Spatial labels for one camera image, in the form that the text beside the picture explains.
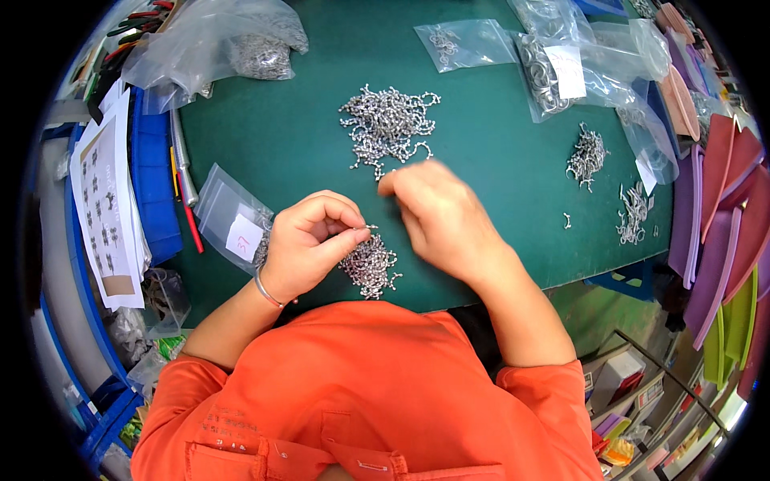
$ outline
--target hand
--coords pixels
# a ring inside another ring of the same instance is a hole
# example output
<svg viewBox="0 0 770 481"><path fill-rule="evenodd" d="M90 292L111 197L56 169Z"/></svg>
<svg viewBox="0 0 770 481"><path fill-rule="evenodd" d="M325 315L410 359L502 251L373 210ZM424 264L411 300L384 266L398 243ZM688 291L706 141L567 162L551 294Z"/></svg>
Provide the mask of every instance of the hand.
<svg viewBox="0 0 770 481"><path fill-rule="evenodd" d="M265 290L284 303L308 292L360 242L369 239L365 225L358 205L330 190L310 194L279 212L259 275Z"/></svg>
<svg viewBox="0 0 770 481"><path fill-rule="evenodd" d="M471 287L510 250L474 191L441 162L428 159L390 172L377 193L396 196L412 249Z"/></svg>

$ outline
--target white box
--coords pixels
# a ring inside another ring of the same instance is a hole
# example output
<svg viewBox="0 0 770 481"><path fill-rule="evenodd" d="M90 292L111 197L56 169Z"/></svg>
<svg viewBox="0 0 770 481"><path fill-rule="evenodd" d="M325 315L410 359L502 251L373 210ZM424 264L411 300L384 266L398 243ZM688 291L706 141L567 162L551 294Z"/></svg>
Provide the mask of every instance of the white box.
<svg viewBox="0 0 770 481"><path fill-rule="evenodd" d="M643 371L644 363L629 351L609 359L594 381L594 393L591 394L591 407L594 411L599 413L607 407L624 379Z"/></svg>

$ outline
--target blue plastic bin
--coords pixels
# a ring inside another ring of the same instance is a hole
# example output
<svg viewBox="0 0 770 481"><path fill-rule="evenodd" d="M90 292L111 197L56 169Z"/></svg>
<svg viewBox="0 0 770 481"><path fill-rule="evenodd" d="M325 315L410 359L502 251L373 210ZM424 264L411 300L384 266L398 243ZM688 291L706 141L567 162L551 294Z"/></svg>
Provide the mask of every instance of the blue plastic bin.
<svg viewBox="0 0 770 481"><path fill-rule="evenodd" d="M144 90L131 90L131 179L142 229L152 253L150 265L157 266L182 250L171 180L169 113L143 115Z"/></svg>
<svg viewBox="0 0 770 481"><path fill-rule="evenodd" d="M586 15L619 15L628 18L622 0L575 0L577 6Z"/></svg>

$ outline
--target shirt pocket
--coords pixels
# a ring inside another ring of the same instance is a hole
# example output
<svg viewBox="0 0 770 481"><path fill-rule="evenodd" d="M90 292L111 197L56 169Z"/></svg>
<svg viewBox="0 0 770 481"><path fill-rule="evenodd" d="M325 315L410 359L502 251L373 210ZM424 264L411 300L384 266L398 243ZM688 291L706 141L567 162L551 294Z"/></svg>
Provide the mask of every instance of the shirt pocket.
<svg viewBox="0 0 770 481"><path fill-rule="evenodd" d="M420 473L407 473L404 481L499 481L505 479L502 464L468 466L467 468L436 469Z"/></svg>
<svg viewBox="0 0 770 481"><path fill-rule="evenodd" d="M203 444L187 443L185 446L185 480L209 481L262 481L265 479L258 469L258 456L231 453L214 449Z"/></svg>

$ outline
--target orange shirt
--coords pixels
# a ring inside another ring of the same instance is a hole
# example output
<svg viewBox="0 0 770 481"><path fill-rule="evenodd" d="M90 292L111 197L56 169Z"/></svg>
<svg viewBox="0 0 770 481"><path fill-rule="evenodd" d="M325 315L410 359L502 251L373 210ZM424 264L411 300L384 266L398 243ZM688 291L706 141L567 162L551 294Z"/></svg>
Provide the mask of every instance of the orange shirt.
<svg viewBox="0 0 770 481"><path fill-rule="evenodd" d="M504 368L495 386L457 322L341 302L255 339L229 376L160 373L132 459L145 479L602 479L579 361Z"/></svg>

